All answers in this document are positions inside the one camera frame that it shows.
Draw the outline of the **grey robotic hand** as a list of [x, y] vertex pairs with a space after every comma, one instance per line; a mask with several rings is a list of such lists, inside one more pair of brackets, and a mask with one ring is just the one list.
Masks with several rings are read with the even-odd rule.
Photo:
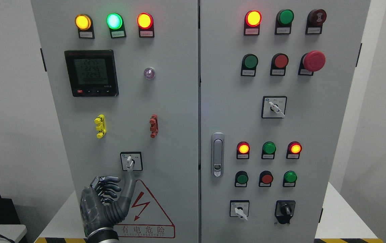
[[88, 188], [83, 189], [80, 211], [86, 237], [93, 231], [114, 227], [128, 215], [134, 194], [136, 179], [133, 171], [124, 176], [124, 189], [117, 183], [121, 178], [114, 176], [95, 177]]

